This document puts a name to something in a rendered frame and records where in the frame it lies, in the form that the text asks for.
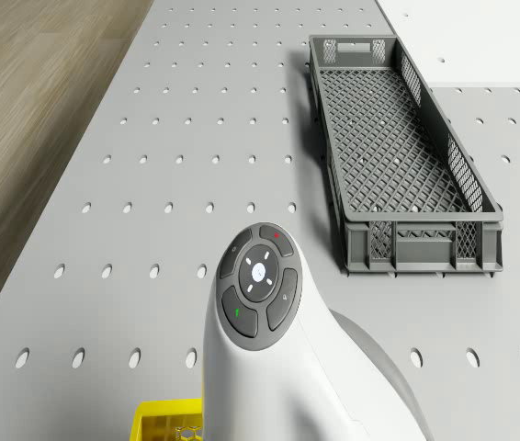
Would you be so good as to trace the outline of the dark grey basket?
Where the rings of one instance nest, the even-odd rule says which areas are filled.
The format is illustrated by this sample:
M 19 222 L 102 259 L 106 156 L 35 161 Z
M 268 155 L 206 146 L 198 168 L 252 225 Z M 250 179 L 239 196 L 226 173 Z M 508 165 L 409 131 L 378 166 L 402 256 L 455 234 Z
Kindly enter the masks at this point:
M 501 271 L 503 211 L 401 39 L 313 35 L 310 50 L 346 268 Z

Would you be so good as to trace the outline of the white board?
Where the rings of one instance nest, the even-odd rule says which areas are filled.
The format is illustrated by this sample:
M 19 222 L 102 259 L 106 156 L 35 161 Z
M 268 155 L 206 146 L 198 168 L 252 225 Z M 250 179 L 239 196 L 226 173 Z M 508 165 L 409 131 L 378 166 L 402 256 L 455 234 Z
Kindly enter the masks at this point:
M 520 86 L 520 0 L 377 0 L 429 85 Z

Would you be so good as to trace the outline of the yellow basket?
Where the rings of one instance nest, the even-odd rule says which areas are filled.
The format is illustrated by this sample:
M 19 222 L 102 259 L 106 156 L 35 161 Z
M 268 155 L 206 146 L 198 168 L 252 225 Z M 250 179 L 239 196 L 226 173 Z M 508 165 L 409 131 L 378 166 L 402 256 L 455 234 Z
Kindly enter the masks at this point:
M 130 441 L 202 441 L 202 400 L 144 401 L 134 415 Z

